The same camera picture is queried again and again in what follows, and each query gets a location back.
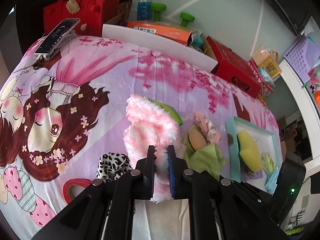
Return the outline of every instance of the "smartphone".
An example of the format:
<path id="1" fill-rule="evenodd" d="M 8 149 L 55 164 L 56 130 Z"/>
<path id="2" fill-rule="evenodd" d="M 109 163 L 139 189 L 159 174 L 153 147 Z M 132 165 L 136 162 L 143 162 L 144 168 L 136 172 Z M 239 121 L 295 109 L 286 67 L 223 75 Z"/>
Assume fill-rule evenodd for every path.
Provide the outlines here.
<path id="1" fill-rule="evenodd" d="M 59 41 L 68 35 L 80 22 L 79 18 L 64 19 L 55 27 L 52 32 L 42 41 L 36 49 L 35 55 L 50 55 L 59 45 Z"/>

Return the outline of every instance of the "green cloth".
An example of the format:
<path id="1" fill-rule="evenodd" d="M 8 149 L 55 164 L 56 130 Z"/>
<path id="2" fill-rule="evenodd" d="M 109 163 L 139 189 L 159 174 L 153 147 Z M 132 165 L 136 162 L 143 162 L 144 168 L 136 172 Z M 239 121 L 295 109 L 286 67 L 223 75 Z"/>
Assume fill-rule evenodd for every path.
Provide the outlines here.
<path id="1" fill-rule="evenodd" d="M 196 129 L 201 132 L 200 128 L 193 125 L 191 129 Z M 225 158 L 222 156 L 216 144 L 209 144 L 197 151 L 192 147 L 189 141 L 189 132 L 183 139 L 183 144 L 186 146 L 184 159 L 188 168 L 199 173 L 207 171 L 216 180 L 220 178 L 220 168 L 226 164 Z"/>

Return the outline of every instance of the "yellow sponge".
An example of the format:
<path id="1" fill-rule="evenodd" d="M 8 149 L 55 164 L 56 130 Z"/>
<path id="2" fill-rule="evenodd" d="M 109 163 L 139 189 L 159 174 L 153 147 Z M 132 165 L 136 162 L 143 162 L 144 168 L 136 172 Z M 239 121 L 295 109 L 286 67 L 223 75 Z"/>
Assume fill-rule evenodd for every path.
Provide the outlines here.
<path id="1" fill-rule="evenodd" d="M 259 154 L 259 149 L 253 138 L 246 130 L 237 134 L 240 144 L 240 157 L 252 172 L 262 170 L 263 164 Z"/>

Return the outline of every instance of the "blue liquid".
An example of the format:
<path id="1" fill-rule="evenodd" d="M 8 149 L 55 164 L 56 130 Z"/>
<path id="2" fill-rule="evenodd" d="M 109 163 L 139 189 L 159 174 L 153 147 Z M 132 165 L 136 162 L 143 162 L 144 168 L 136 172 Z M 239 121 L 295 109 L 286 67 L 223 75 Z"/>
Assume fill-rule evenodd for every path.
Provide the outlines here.
<path id="1" fill-rule="evenodd" d="M 151 9 L 150 5 L 152 2 L 138 2 L 137 20 L 151 20 Z"/>

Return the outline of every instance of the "red felt bag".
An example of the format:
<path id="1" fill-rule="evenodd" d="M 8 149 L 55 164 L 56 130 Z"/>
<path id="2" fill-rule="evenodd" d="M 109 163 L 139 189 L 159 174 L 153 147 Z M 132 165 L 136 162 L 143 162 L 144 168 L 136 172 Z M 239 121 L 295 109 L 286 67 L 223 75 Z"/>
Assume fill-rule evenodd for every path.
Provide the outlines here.
<path id="1" fill-rule="evenodd" d="M 117 16 L 119 0 L 76 0 L 80 10 L 71 14 L 66 7 L 69 0 L 59 0 L 44 8 L 44 31 L 48 35 L 62 20 L 80 18 L 75 27 L 78 35 L 101 36 L 102 25 Z"/>

